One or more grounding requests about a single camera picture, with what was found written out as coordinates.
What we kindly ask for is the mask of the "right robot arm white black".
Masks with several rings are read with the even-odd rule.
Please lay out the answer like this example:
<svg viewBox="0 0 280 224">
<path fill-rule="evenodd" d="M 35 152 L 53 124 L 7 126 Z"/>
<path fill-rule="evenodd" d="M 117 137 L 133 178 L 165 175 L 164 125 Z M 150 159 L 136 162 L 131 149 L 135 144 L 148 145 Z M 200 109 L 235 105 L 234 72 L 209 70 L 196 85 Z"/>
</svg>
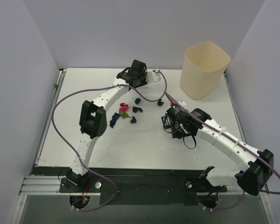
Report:
<svg viewBox="0 0 280 224">
<path fill-rule="evenodd" d="M 200 188 L 209 191 L 219 186 L 238 186 L 244 192 L 256 196 L 273 172 L 264 162 L 273 166 L 273 153 L 260 151 L 242 142 L 228 132 L 209 114 L 196 108 L 187 114 L 178 105 L 172 104 L 161 117 L 163 128 L 173 138 L 192 137 L 203 139 L 219 149 L 237 165 L 235 168 L 207 167 L 199 177 Z"/>
</svg>

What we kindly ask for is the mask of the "black slotted scoop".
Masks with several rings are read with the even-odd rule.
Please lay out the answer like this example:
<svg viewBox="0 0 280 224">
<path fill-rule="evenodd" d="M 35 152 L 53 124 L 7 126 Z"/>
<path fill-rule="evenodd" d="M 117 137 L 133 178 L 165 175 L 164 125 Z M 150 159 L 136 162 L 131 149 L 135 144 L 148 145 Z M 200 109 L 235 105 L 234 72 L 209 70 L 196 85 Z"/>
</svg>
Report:
<svg viewBox="0 0 280 224">
<path fill-rule="evenodd" d="M 163 130 L 166 133 L 171 134 L 172 133 L 172 123 L 170 118 L 165 114 L 164 116 L 161 117 L 162 125 L 163 125 Z"/>
</svg>

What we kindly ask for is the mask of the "dark blue paper scrap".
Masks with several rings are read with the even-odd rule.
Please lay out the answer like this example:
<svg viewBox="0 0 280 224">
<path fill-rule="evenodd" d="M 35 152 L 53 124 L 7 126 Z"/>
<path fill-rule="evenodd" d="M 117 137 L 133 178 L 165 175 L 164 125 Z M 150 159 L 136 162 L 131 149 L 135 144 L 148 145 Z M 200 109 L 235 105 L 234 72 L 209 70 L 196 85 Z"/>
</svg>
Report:
<svg viewBox="0 0 280 224">
<path fill-rule="evenodd" d="M 135 102 L 136 105 L 138 105 L 141 102 L 141 99 L 140 98 L 136 98 L 134 102 Z"/>
</svg>

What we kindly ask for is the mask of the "green paper scrap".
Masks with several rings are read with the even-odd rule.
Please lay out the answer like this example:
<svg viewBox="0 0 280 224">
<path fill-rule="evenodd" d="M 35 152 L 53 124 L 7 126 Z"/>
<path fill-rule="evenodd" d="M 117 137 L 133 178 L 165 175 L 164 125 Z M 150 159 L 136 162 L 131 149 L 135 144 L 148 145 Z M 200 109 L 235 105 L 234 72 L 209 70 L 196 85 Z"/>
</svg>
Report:
<svg viewBox="0 0 280 224">
<path fill-rule="evenodd" d="M 130 116 L 128 115 L 127 112 L 120 112 L 119 114 L 120 114 L 120 117 L 123 119 L 130 118 Z"/>
</svg>

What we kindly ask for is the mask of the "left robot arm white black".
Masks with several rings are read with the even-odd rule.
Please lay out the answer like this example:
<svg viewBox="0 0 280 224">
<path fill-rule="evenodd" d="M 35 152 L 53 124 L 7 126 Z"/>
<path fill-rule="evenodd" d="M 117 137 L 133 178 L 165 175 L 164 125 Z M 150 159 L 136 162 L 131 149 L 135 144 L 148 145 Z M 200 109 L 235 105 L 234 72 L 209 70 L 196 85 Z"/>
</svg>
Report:
<svg viewBox="0 0 280 224">
<path fill-rule="evenodd" d="M 88 166 L 94 145 L 107 128 L 106 113 L 110 107 L 125 93 L 130 85 L 134 88 L 147 84 L 147 66 L 145 63 L 134 60 L 131 67 L 120 72 L 110 88 L 101 93 L 92 101 L 84 101 L 80 114 L 81 138 L 78 146 L 78 155 L 74 159 L 66 174 L 70 186 L 76 192 L 82 192 L 87 185 Z"/>
</svg>

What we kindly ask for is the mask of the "black paper scrap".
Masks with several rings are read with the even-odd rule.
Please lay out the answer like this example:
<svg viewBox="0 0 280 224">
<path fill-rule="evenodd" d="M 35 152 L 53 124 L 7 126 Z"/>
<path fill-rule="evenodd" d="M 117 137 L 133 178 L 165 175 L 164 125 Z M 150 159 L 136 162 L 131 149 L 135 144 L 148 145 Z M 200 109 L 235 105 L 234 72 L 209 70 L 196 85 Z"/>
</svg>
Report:
<svg viewBox="0 0 280 224">
<path fill-rule="evenodd" d="M 163 105 L 164 105 L 164 102 L 162 101 L 162 99 L 159 99 L 159 100 L 157 101 L 157 105 L 158 105 L 158 106 L 163 106 Z"/>
<path fill-rule="evenodd" d="M 112 120 L 110 121 L 110 127 L 113 128 L 113 127 L 115 126 L 115 124 L 116 124 L 116 120 L 115 120 L 115 119 L 112 119 Z"/>
<path fill-rule="evenodd" d="M 132 108 L 132 111 L 133 111 L 134 113 L 137 113 L 137 112 L 143 112 L 143 109 L 142 109 L 142 108 L 140 108 L 140 107 L 136 107 L 136 106 L 134 106 L 134 107 Z"/>
</svg>

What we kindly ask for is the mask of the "pink paper scrap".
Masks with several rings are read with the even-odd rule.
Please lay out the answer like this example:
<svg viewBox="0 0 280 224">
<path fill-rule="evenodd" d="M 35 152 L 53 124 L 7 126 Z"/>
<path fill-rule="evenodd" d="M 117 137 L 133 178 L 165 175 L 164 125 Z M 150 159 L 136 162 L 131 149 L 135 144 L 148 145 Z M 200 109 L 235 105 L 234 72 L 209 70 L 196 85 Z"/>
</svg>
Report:
<svg viewBox="0 0 280 224">
<path fill-rule="evenodd" d="M 119 112 L 126 112 L 129 109 L 129 105 L 123 105 L 119 108 Z"/>
</svg>

